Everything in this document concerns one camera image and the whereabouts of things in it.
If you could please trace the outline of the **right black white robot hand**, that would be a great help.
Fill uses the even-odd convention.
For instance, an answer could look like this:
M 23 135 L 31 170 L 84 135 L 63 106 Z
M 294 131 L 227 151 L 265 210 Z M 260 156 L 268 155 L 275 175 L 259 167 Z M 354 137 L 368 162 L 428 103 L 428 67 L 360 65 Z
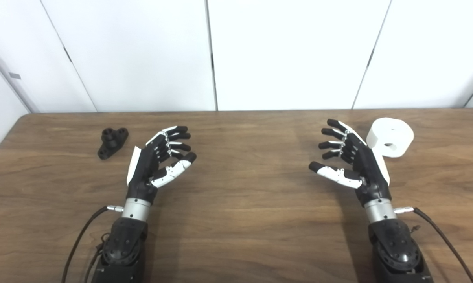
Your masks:
M 336 140 L 319 143 L 319 149 L 330 149 L 322 155 L 322 159 L 338 157 L 352 168 L 339 168 L 313 161 L 309 169 L 326 179 L 354 189 L 362 206 L 379 199 L 391 201 L 390 176 L 382 154 L 370 148 L 360 135 L 345 123 L 328 119 L 327 124 L 329 127 L 322 128 L 322 134 Z

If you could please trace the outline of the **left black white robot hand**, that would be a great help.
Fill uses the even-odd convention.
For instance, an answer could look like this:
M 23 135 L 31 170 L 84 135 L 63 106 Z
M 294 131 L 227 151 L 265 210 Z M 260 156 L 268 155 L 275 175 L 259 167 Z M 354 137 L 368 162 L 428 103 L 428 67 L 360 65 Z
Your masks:
M 127 175 L 126 199 L 153 204 L 159 188 L 172 182 L 197 159 L 188 140 L 188 127 L 163 129 L 147 141 L 143 148 L 134 147 Z

